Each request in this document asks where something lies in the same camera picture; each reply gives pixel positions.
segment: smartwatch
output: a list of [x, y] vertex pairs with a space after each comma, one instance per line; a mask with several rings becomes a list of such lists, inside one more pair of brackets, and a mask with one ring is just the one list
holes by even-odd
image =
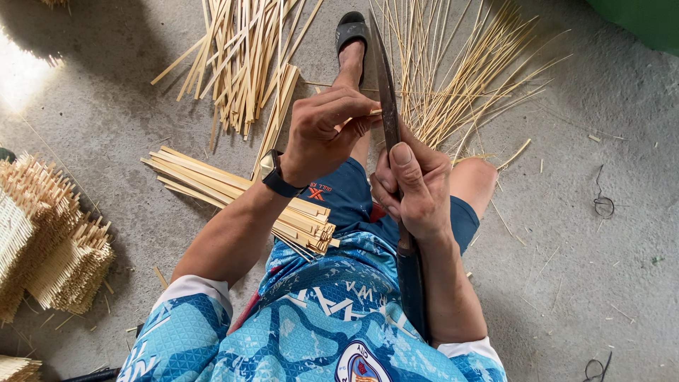
[[280, 176], [280, 161], [278, 159], [278, 156], [282, 154], [282, 152], [279, 152], [276, 149], [271, 149], [262, 157], [259, 161], [261, 182], [281, 196], [295, 198], [297, 195], [306, 191], [306, 189], [309, 188], [309, 185], [297, 188], [283, 180]]

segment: black watch strap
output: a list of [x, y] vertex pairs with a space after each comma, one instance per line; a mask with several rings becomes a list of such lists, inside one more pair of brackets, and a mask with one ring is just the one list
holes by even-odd
[[296, 198], [297, 195], [309, 188], [309, 185], [302, 188], [297, 188], [291, 185], [280, 177], [280, 173], [278, 173], [278, 171], [272, 171], [269, 176], [263, 180], [263, 182], [265, 185], [275, 191], [275, 193], [286, 198]]
[[274, 154], [274, 170], [271, 171], [264, 179], [262, 179], [262, 182], [267, 187], [271, 188], [275, 193], [286, 198], [295, 198], [302, 192], [306, 191], [306, 189], [309, 188], [309, 185], [302, 188], [297, 188], [280, 177], [280, 164], [278, 163], [278, 156], [282, 153], [275, 151], [272, 154]]

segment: person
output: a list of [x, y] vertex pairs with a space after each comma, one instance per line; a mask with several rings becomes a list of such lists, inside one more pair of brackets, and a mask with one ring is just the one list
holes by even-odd
[[[363, 30], [347, 34], [348, 26]], [[337, 30], [337, 79], [294, 103], [278, 174], [295, 189], [313, 184], [315, 191], [298, 197], [331, 209], [339, 247], [307, 263], [275, 240], [246, 319], [228, 334], [234, 322], [228, 290], [255, 265], [290, 201], [256, 179], [179, 260], [119, 382], [506, 381], [461, 258], [497, 172], [474, 158], [451, 170], [445, 154], [401, 123], [403, 142], [390, 153], [382, 150], [371, 191], [365, 172], [370, 130], [381, 124], [369, 115], [380, 104], [359, 93], [365, 21], [352, 12]], [[392, 194], [397, 187], [401, 202]], [[374, 222], [371, 192], [387, 212]], [[421, 248], [429, 344], [400, 306], [397, 220]]]

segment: gray floor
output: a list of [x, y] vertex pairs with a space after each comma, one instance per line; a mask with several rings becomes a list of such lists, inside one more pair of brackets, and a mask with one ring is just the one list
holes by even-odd
[[[314, 3], [307, 2], [303, 20]], [[465, 3], [454, 0], [453, 14]], [[510, 236], [490, 207], [480, 237], [464, 257], [491, 341], [511, 381], [581, 381], [587, 361], [605, 360], [609, 351], [614, 354], [606, 380], [675, 381], [679, 59], [645, 48], [584, 1], [519, 3], [524, 16], [541, 16], [543, 39], [572, 29], [538, 61], [574, 56], [550, 70], [548, 77], [556, 80], [546, 92], [482, 129], [485, 151], [502, 152], [492, 159], [497, 163], [532, 138], [501, 173], [502, 190], [494, 196], [512, 233], [528, 246]], [[323, 3], [293, 58], [305, 80], [332, 81], [332, 26], [347, 10], [367, 7], [364, 1]], [[117, 260], [108, 276], [115, 294], [106, 293], [110, 314], [104, 288], [84, 318], [74, 317], [60, 330], [54, 328], [68, 313], [36, 315], [23, 304], [17, 314], [14, 328], [31, 336], [37, 348], [32, 357], [45, 361], [47, 380], [86, 374], [103, 364], [119, 366], [126, 342], [134, 341], [125, 329], [146, 318], [162, 291], [151, 267], [169, 277], [213, 214], [212, 207], [163, 189], [139, 162], [165, 138], [163, 143], [205, 159], [208, 103], [174, 100], [179, 84], [173, 80], [188, 64], [158, 86], [149, 85], [202, 35], [198, 3], [81, 0], [71, 11], [72, 16], [65, 9], [50, 11], [36, 0], [0, 3], [0, 142], [16, 151], [41, 152], [46, 159], [59, 157], [87, 193], [84, 207], [98, 203], [115, 235]], [[298, 84], [294, 97], [313, 92], [312, 86]], [[246, 142], [221, 137], [207, 162], [248, 175], [262, 130], [257, 125]], [[373, 138], [376, 145], [381, 140]], [[619, 205], [603, 224], [592, 203], [602, 164], [603, 195]], [[232, 289], [236, 312], [256, 288], [262, 256]], [[655, 256], [665, 260], [654, 265]], [[41, 327], [52, 313], [55, 317]], [[0, 353], [29, 352], [9, 325], [0, 338]]]

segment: knife handle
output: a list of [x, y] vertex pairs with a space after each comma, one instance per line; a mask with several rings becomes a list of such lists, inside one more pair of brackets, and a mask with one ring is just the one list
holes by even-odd
[[426, 314], [426, 295], [422, 278], [422, 259], [420, 247], [409, 232], [408, 237], [399, 239], [396, 252], [399, 288], [401, 289], [401, 306], [415, 330], [426, 343], [429, 343], [429, 327]]

